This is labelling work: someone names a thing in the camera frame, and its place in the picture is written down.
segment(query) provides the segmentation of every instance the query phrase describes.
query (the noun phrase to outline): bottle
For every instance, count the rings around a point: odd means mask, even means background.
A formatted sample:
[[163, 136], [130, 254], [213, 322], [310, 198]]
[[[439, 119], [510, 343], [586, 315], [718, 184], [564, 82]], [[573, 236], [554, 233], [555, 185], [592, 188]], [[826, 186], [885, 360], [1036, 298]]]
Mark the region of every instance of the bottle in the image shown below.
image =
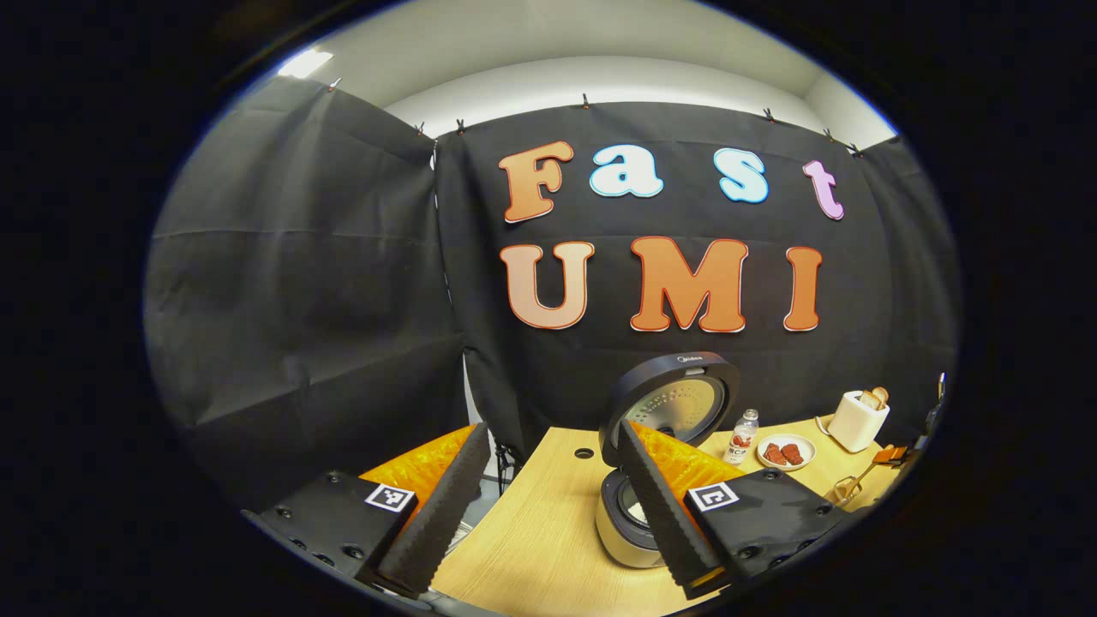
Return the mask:
[[724, 453], [724, 462], [739, 464], [747, 458], [747, 452], [754, 444], [754, 437], [758, 433], [758, 410], [747, 410], [743, 413], [739, 422], [735, 423], [735, 431], [727, 442], [727, 452]]

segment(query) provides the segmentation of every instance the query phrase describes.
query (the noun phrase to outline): bread slice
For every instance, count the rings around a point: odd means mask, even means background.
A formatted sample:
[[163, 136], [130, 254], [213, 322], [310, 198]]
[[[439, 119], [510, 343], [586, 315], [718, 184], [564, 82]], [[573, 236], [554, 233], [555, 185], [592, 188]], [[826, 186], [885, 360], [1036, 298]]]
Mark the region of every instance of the bread slice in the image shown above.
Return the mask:
[[880, 399], [881, 408], [887, 406], [887, 391], [881, 386], [872, 389], [872, 395]]
[[873, 394], [872, 394], [871, 392], [869, 392], [868, 390], [866, 390], [864, 392], [862, 392], [862, 393], [861, 393], [861, 399], [860, 399], [860, 401], [861, 401], [861, 403], [862, 403], [862, 404], [863, 404], [863, 405], [864, 405], [866, 407], [868, 407], [868, 408], [870, 408], [870, 410], [872, 410], [872, 411], [874, 411], [874, 412], [877, 412], [877, 411], [880, 411], [880, 410], [882, 410], [882, 408], [883, 408], [883, 407], [881, 406], [881, 404], [880, 404], [880, 399], [877, 399], [877, 397], [875, 397], [875, 395], [873, 395]]

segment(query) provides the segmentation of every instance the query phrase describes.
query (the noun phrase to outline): ceiling light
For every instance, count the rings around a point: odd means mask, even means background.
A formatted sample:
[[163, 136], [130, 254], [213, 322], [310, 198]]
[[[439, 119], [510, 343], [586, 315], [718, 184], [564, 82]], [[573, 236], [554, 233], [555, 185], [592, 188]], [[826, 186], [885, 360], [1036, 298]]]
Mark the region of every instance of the ceiling light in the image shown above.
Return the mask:
[[297, 54], [290, 61], [282, 65], [279, 69], [279, 75], [289, 75], [291, 77], [296, 77], [298, 79], [304, 79], [308, 74], [320, 68], [324, 63], [331, 59], [331, 54], [327, 52], [317, 52], [316, 49], [308, 49], [307, 52], [302, 52]]

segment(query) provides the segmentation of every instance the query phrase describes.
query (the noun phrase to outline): open lid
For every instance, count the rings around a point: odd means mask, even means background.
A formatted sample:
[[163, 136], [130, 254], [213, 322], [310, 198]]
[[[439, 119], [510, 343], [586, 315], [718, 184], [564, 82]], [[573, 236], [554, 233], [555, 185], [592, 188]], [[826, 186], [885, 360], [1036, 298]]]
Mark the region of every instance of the open lid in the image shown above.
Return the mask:
[[598, 428], [602, 460], [620, 467], [619, 428], [632, 420], [699, 446], [727, 415], [739, 371], [711, 351], [660, 356], [626, 372], [610, 390], [606, 424]]

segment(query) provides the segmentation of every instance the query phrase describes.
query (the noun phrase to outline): white toaster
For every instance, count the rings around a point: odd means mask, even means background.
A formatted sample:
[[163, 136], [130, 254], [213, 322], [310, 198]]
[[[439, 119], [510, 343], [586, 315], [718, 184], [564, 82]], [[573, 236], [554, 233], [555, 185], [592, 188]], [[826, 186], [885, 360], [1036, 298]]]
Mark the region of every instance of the white toaster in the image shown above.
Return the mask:
[[869, 447], [880, 433], [880, 427], [884, 425], [887, 412], [891, 411], [890, 405], [884, 405], [884, 408], [878, 412], [861, 403], [859, 400], [861, 392], [855, 390], [841, 395], [834, 418], [826, 428], [826, 431], [850, 452], [860, 452]]

